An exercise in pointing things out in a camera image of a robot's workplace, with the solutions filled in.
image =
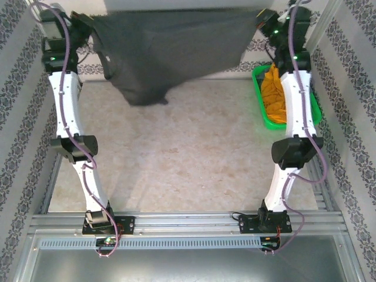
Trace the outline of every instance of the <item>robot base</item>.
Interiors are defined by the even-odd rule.
[[[257,215],[239,215],[240,234],[254,234],[254,233],[291,233],[290,217],[287,211],[273,212],[267,210],[265,201],[263,200]]]

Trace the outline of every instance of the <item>floor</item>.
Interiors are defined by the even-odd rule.
[[[273,176],[271,145],[284,132],[263,125],[252,81],[196,80],[167,99],[131,108],[108,82],[83,86],[81,118],[98,139],[98,171],[113,209],[257,210]],[[311,185],[299,181],[288,202],[317,209]],[[79,179],[64,159],[49,211],[85,210]]]

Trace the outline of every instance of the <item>black mounting bracket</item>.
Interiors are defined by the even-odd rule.
[[[113,219],[116,222],[116,225],[122,231],[122,234],[133,235],[135,230],[135,220],[134,216],[114,216]],[[101,228],[91,228],[87,223],[86,219],[83,222],[82,235],[114,235],[115,228],[111,226],[101,227]]]
[[[277,233],[278,228],[280,233],[291,233],[293,231],[287,211],[267,210],[264,200],[257,214],[241,214],[238,220],[240,234]]]
[[[109,202],[106,210],[114,219],[121,234],[133,235],[136,220],[134,216],[115,216]],[[103,210],[88,210],[83,222],[82,235],[106,235],[108,237],[115,235],[115,226],[112,225],[110,218]]]

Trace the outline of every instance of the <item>vent slot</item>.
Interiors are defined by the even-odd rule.
[[[87,250],[95,247],[95,238],[49,238],[41,239],[39,248],[45,250]],[[171,249],[251,249],[261,248],[259,237],[217,238],[139,238],[120,240],[118,249],[124,250],[171,250]]]

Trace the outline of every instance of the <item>cable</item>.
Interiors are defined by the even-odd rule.
[[[233,220],[236,220],[237,222],[239,222],[239,217],[236,219],[234,217],[234,214],[238,214],[239,216],[244,216],[244,217],[247,217],[249,219],[256,219],[258,218],[257,216],[249,216],[248,214],[244,214],[244,213],[239,213],[237,211],[234,211],[232,214],[231,214],[231,217],[233,218]]]
[[[88,47],[88,52],[86,53],[86,55],[77,63],[77,65],[79,65],[80,63],[82,63],[84,60],[86,60],[86,58],[90,55],[90,46],[88,43],[85,43],[85,45]]]
[[[269,58],[271,59],[271,61],[274,62],[274,58],[270,55],[270,53],[268,51],[268,48],[267,48],[268,43],[269,43],[269,41],[266,40],[266,42],[265,42],[265,51],[267,52],[267,54],[268,54]]]
[[[33,6],[42,6],[44,8],[49,9],[56,16],[56,18],[58,19],[58,21],[60,22],[60,24],[62,25],[63,30],[64,30],[64,35],[65,35],[65,56],[64,56],[63,68],[62,68],[61,77],[60,77],[60,84],[59,84],[59,103],[60,103],[61,119],[62,119],[62,123],[63,123],[63,126],[64,126],[64,130],[65,130],[66,134],[68,135],[69,140],[77,147],[77,149],[79,149],[89,159],[88,162],[92,163],[92,166],[89,166],[86,163],[84,163],[83,166],[82,166],[82,180],[83,180],[83,183],[84,183],[85,190],[90,195],[90,197],[100,206],[100,208],[106,213],[106,215],[108,216],[110,222],[114,226],[115,236],[116,236],[116,243],[115,243],[114,248],[108,254],[102,254],[102,253],[100,253],[100,250],[98,250],[98,252],[97,252],[100,257],[102,257],[102,256],[109,257],[111,254],[113,254],[113,252],[117,249],[117,247],[119,245],[118,227],[117,227],[117,224],[116,224],[115,220],[111,216],[111,214],[106,210],[106,207],[100,203],[100,201],[96,198],[96,196],[92,193],[92,191],[90,190],[90,188],[88,186],[88,183],[86,181],[86,169],[95,170],[97,168],[97,164],[96,164],[94,158],[89,154],[89,152],[87,152],[73,138],[72,134],[69,131],[69,126],[68,126],[68,124],[66,122],[65,114],[64,114],[64,107],[63,107],[64,77],[65,77],[65,73],[66,73],[66,68],[68,66],[69,52],[70,52],[70,48],[71,48],[71,42],[70,42],[70,38],[69,38],[68,27],[66,26],[64,19],[51,6],[49,6],[49,5],[45,4],[45,3],[41,3],[41,2],[34,2],[34,3],[30,4],[30,7],[29,7],[30,11],[31,11],[31,8]],[[32,12],[31,12],[31,15],[34,18],[34,20],[36,20],[38,23],[41,23],[41,21],[39,21],[39,20],[37,20],[35,18],[34,14]]]
[[[322,183],[327,178],[327,173],[328,173],[328,166],[327,166],[327,162],[325,160],[325,157],[324,157],[322,151],[320,150],[320,148],[317,146],[317,144],[316,144],[315,140],[313,139],[313,137],[311,136],[310,132],[308,131],[307,108],[306,108],[306,104],[305,104],[306,103],[306,97],[304,95],[304,86],[303,86],[303,83],[301,81],[301,77],[300,77],[300,74],[299,74],[298,64],[297,64],[296,60],[294,59],[294,57],[295,57],[294,44],[293,44],[294,23],[295,23],[295,17],[296,17],[296,14],[298,12],[298,7],[299,7],[300,2],[301,2],[301,0],[298,0],[296,2],[295,7],[291,11],[290,22],[288,23],[288,50],[290,52],[291,60],[292,60],[293,66],[294,66],[295,75],[296,75],[297,82],[298,82],[298,85],[299,85],[299,93],[301,94],[301,101],[302,101],[302,104],[303,104],[304,132],[307,135],[310,142],[312,143],[315,150],[317,151],[317,154],[319,155],[319,157],[320,157],[320,159],[323,163],[324,173],[323,173],[322,178],[319,179],[319,180],[309,180],[309,179],[306,179],[306,178],[304,178],[304,177],[302,177],[302,176],[300,176],[296,173],[290,173],[289,174],[289,176],[288,176],[288,178],[287,178],[287,180],[286,180],[286,182],[283,186],[283,189],[282,189],[282,203],[287,210],[292,211],[292,212],[301,216],[301,223],[299,225],[299,228],[294,232],[294,234],[291,236],[291,238],[286,243],[284,243],[278,250],[274,251],[274,254],[279,253],[286,246],[288,246],[292,242],[292,240],[294,240],[294,238],[298,235],[298,233],[303,228],[304,223],[305,223],[304,215],[300,211],[292,209],[286,202],[286,190],[287,190],[288,184],[290,183],[291,178],[296,177],[298,179],[301,179],[301,180],[308,182],[308,183],[311,183],[311,184],[319,184],[319,183]],[[303,1],[302,3],[307,4],[309,2],[311,2],[311,0],[306,0],[306,1]]]

